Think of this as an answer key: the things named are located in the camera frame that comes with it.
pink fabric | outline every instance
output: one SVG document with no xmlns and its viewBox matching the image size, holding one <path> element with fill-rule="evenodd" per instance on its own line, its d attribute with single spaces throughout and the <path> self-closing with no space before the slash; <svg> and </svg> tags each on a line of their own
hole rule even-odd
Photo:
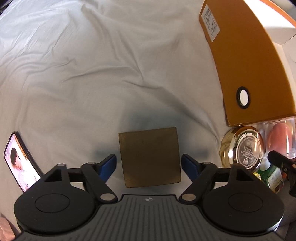
<svg viewBox="0 0 296 241">
<path fill-rule="evenodd" d="M 5 218 L 0 218 L 0 241 L 11 241 L 15 235 Z"/>
</svg>

white bottle cap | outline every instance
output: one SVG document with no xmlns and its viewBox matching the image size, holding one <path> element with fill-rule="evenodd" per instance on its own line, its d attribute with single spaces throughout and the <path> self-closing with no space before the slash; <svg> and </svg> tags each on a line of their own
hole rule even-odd
<svg viewBox="0 0 296 241">
<path fill-rule="evenodd" d="M 259 168 L 261 171 L 265 171 L 270 167 L 270 165 L 271 165 L 270 161 L 267 159 L 267 157 L 264 156 L 261 160 L 261 164 Z"/>
</svg>

person on phone screen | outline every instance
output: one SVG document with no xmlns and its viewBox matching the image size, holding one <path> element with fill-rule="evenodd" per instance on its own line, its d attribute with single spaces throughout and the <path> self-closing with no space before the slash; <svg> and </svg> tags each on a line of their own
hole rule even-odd
<svg viewBox="0 0 296 241">
<path fill-rule="evenodd" d="M 26 162 L 21 162 L 15 148 L 11 149 L 10 153 L 11 164 L 14 168 L 19 170 L 19 184 L 23 190 L 28 190 L 36 181 L 37 178 L 33 173 L 30 173 L 30 169 Z"/>
</svg>

green bottle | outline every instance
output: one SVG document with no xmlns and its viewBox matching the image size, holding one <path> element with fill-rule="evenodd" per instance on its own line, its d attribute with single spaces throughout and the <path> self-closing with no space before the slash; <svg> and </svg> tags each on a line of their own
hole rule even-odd
<svg viewBox="0 0 296 241">
<path fill-rule="evenodd" d="M 281 170 L 270 163 L 267 157 L 263 157 L 257 171 L 264 182 L 273 192 L 278 193 L 284 186 Z"/>
</svg>

gold cosmetic compact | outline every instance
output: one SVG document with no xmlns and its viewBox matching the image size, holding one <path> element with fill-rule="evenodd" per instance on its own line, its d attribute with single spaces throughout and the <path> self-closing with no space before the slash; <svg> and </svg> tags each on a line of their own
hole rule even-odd
<svg viewBox="0 0 296 241">
<path fill-rule="evenodd" d="M 252 126 L 234 128 L 224 136 L 219 154 L 224 167 L 230 168 L 230 164 L 240 163 L 254 172 L 261 163 L 264 142 Z"/>
</svg>

